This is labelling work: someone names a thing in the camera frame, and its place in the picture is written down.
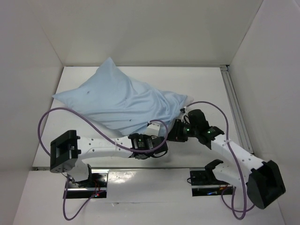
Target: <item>purple cord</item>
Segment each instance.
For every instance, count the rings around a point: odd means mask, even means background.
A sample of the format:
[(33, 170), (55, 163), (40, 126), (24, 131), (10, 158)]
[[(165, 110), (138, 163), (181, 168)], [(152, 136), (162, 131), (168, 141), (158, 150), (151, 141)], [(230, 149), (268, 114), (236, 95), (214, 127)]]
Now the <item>purple cord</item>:
[[(46, 115), (48, 115), (50, 112), (52, 111), (56, 111), (56, 110), (66, 110), (66, 111), (69, 111), (73, 114), (75, 114), (76, 116), (78, 116), (79, 118), (83, 119), (85, 122), (87, 122), (92, 128), (94, 128), (94, 130), (96, 130), (100, 135), (102, 135), (107, 141), (109, 141), (110, 143), (112, 143), (113, 145), (115, 145), (116, 143), (110, 139), (108, 136), (106, 136), (105, 134), (103, 134), (97, 127), (95, 127), (94, 124), (92, 124), (89, 120), (87, 120), (85, 117), (83, 117), (82, 115), (80, 115), (79, 113), (77, 113), (76, 111), (72, 110), (72, 109), (68, 109), (68, 108), (65, 108), (65, 107), (57, 107), (57, 108), (53, 108), (53, 109), (50, 109), (49, 111), (45, 112), (44, 115), (41, 117), (41, 119), (39, 120), (38, 122), (38, 126), (37, 126), (37, 136), (38, 136), (38, 140), (43, 148), (43, 150), (46, 152), (47, 155), (50, 156), (50, 153), (47, 151), (46, 147), (44, 146), (43, 142), (42, 142), (42, 137), (41, 137), (41, 133), (40, 133), (40, 129), (41, 129), (41, 125), (42, 125), (42, 121), (43, 119), (45, 118)], [(163, 122), (162, 120), (151, 120), (150, 122), (160, 122), (164, 125), (165, 127), (165, 131), (166, 131), (166, 134), (165, 134), (165, 138), (163, 140), (163, 142), (161, 142), (157, 147), (153, 148), (153, 149), (149, 149), (149, 150), (135, 150), (135, 149), (130, 149), (130, 148), (127, 148), (123, 145), (120, 145), (120, 144), (116, 144), (119, 148), (122, 148), (122, 149), (125, 149), (125, 150), (128, 150), (128, 151), (131, 151), (131, 152), (137, 152), (137, 153), (150, 153), (150, 152), (154, 152), (155, 150), (159, 149), (160, 147), (162, 147), (164, 145), (164, 143), (166, 142), (167, 138), (168, 138), (168, 126), (165, 124), (165, 122)]]
[[(225, 118), (225, 121), (226, 121), (226, 140), (228, 141), (229, 140), (229, 123), (228, 123), (228, 118), (227, 116), (225, 115), (225, 113), (223, 112), (222, 109), (220, 109), (218, 106), (216, 106), (215, 104), (211, 103), (211, 102), (206, 102), (206, 101), (198, 101), (198, 102), (193, 102), (189, 105), (187, 105), (187, 107), (191, 106), (191, 105), (194, 105), (194, 104), (197, 104), (197, 103), (205, 103), (205, 104), (209, 104), (209, 105), (212, 105), (213, 107), (217, 108), (221, 113), (222, 115), (224, 116)], [(239, 161), (238, 159), (236, 158), (234, 152), (233, 152), (233, 149), (230, 145), (229, 142), (227, 142), (228, 144), (228, 148), (229, 148), (229, 151), (231, 152), (232, 156), (233, 156), (233, 159), (236, 163), (236, 166), (238, 168), (238, 171), (239, 171), (239, 174), (240, 174), (240, 181), (242, 183), (242, 188), (243, 188), (243, 198), (244, 198), (244, 207), (243, 207), (243, 211), (242, 211), (242, 215), (241, 217), (238, 217), (236, 215), (236, 210), (234, 209), (234, 194), (232, 195), (232, 199), (231, 199), (231, 209), (232, 209), (232, 213), (234, 215), (235, 218), (237, 218), (238, 220), (242, 220), (245, 215), (246, 215), (246, 212), (247, 212), (247, 194), (246, 194), (246, 187), (245, 187), (245, 181), (244, 181), (244, 176), (243, 176), (243, 173), (242, 173), (242, 169), (240, 167), (240, 164), (239, 164)]]
[(66, 185), (65, 185), (65, 192), (64, 192), (64, 200), (63, 200), (63, 204), (62, 204), (62, 213), (64, 215), (64, 218), (67, 220), (67, 221), (70, 221), (72, 219), (74, 219), (78, 213), (83, 209), (83, 207), (85, 206), (86, 203), (88, 203), (89, 200), (91, 200), (92, 198), (95, 197), (95, 195), (97, 194), (100, 194), (101, 192), (104, 192), (104, 190), (101, 190), (101, 191), (98, 191), (97, 193), (95, 194), (92, 194), (91, 197), (89, 197), (83, 204), (82, 206), (80, 207), (80, 209), (76, 212), (76, 214), (72, 217), (72, 218), (68, 218), (67, 215), (66, 215), (66, 198), (67, 198), (67, 192), (68, 192), (68, 183), (69, 183), (69, 175), (67, 175), (67, 179), (66, 179)]
[[(221, 193), (221, 198), (222, 198), (222, 201), (224, 202), (225, 206), (231, 210), (233, 210), (226, 202), (225, 202), (225, 199), (224, 199), (224, 192), (228, 189), (230, 189), (231, 187), (227, 187), (225, 188), (222, 193)], [(235, 190), (236, 190), (236, 187), (233, 188), (233, 193), (232, 193), (232, 198), (234, 199), (234, 196), (235, 196)], [(255, 205), (252, 205), (249, 209), (246, 210), (246, 212), (249, 212), (250, 210), (252, 210), (253, 208), (255, 207)]]

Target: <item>purple cable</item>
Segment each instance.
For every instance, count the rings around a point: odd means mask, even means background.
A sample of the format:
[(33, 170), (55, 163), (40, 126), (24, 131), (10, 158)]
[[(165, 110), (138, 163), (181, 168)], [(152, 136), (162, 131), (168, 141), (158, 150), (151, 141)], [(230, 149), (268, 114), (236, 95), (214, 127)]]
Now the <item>purple cable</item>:
[(97, 194), (100, 194), (101, 192), (104, 192), (104, 190), (101, 190), (101, 191), (98, 191), (97, 193), (95, 194), (92, 194), (91, 197), (88, 198), (88, 200), (86, 200), (82, 206), (80, 207), (80, 209), (76, 212), (76, 214), (72, 217), (72, 218), (68, 218), (67, 215), (66, 215), (66, 198), (67, 198), (67, 192), (68, 192), (68, 183), (69, 183), (69, 176), (67, 176), (67, 179), (66, 179), (66, 184), (65, 184), (65, 192), (64, 192), (64, 200), (63, 200), (63, 204), (62, 204), (62, 213), (64, 215), (64, 218), (67, 220), (67, 221), (70, 221), (72, 219), (74, 219), (78, 213), (83, 209), (83, 207), (85, 206), (86, 203), (88, 203), (89, 200), (91, 200), (92, 198), (95, 197), (95, 195)]
[[(231, 210), (233, 210), (226, 202), (225, 202), (225, 199), (224, 199), (224, 192), (228, 189), (230, 189), (231, 187), (227, 187), (225, 188), (222, 193), (221, 193), (221, 198), (222, 198), (222, 201), (224, 202), (225, 206)], [(234, 196), (235, 196), (235, 190), (236, 190), (236, 187), (233, 188), (233, 193), (232, 193), (232, 198), (234, 199)], [(253, 208), (255, 207), (255, 205), (252, 205), (249, 209), (246, 210), (246, 212), (249, 212), (250, 210), (252, 210)]]
[[(106, 136), (105, 134), (103, 134), (97, 127), (95, 127), (94, 124), (92, 124), (89, 120), (87, 120), (85, 117), (83, 117), (82, 115), (80, 115), (79, 113), (77, 113), (76, 111), (72, 110), (72, 109), (68, 109), (68, 108), (65, 108), (65, 107), (57, 107), (57, 108), (53, 108), (53, 109), (50, 109), (49, 111), (45, 112), (44, 115), (41, 117), (41, 119), (39, 120), (38, 122), (38, 126), (37, 126), (37, 136), (38, 136), (38, 140), (43, 148), (43, 150), (46, 152), (47, 155), (50, 156), (50, 153), (47, 151), (46, 147), (44, 146), (43, 142), (42, 142), (42, 137), (41, 137), (41, 133), (40, 133), (40, 129), (41, 129), (41, 125), (42, 125), (42, 121), (43, 119), (45, 118), (46, 115), (48, 115), (50, 112), (53, 112), (53, 111), (56, 111), (56, 110), (66, 110), (66, 111), (69, 111), (73, 114), (75, 114), (76, 116), (78, 116), (79, 118), (83, 119), (85, 122), (87, 122), (92, 128), (94, 128), (94, 130), (96, 130), (101, 136), (103, 136), (107, 141), (109, 141), (110, 143), (112, 143), (113, 145), (115, 145), (116, 143), (110, 139), (108, 136)], [(163, 122), (162, 120), (151, 120), (151, 122), (160, 122), (164, 125), (165, 127), (165, 131), (166, 131), (166, 134), (165, 134), (165, 138), (163, 140), (163, 142), (161, 142), (157, 147), (153, 148), (153, 149), (149, 149), (149, 150), (135, 150), (135, 149), (130, 149), (130, 148), (127, 148), (123, 145), (120, 145), (120, 144), (116, 144), (119, 148), (122, 148), (122, 149), (125, 149), (125, 150), (128, 150), (128, 151), (131, 151), (131, 152), (137, 152), (137, 153), (150, 153), (150, 152), (154, 152), (155, 150), (159, 149), (160, 147), (162, 147), (164, 145), (164, 143), (166, 142), (167, 138), (168, 138), (168, 126), (165, 124), (165, 122)]]
[[(226, 140), (228, 141), (229, 140), (229, 123), (228, 123), (228, 118), (227, 116), (225, 115), (225, 113), (223, 112), (222, 109), (220, 109), (218, 106), (216, 106), (215, 104), (211, 103), (211, 102), (206, 102), (206, 101), (198, 101), (198, 102), (193, 102), (189, 105), (187, 105), (187, 107), (191, 106), (191, 105), (194, 105), (194, 104), (197, 104), (197, 103), (205, 103), (205, 104), (209, 104), (209, 105), (212, 105), (213, 107), (217, 108), (221, 113), (222, 115), (224, 116), (225, 118), (225, 121), (226, 121)], [(236, 166), (238, 168), (238, 171), (239, 171), (239, 174), (240, 174), (240, 181), (242, 183), (242, 188), (243, 188), (243, 198), (244, 198), (244, 207), (243, 207), (243, 211), (242, 211), (242, 215), (241, 217), (238, 217), (236, 215), (236, 210), (234, 209), (234, 194), (232, 195), (232, 199), (231, 199), (231, 209), (232, 209), (232, 213), (234, 215), (235, 218), (237, 218), (238, 220), (242, 220), (245, 215), (246, 215), (246, 212), (247, 212), (247, 194), (246, 194), (246, 187), (245, 187), (245, 181), (244, 181), (244, 176), (243, 176), (243, 173), (242, 173), (242, 169), (240, 167), (240, 164), (239, 164), (239, 161), (238, 159), (236, 158), (234, 152), (233, 152), (233, 149), (230, 145), (229, 142), (227, 142), (227, 145), (228, 145), (228, 148), (229, 148), (229, 151), (231, 152), (232, 156), (233, 156), (233, 159), (236, 163)]]

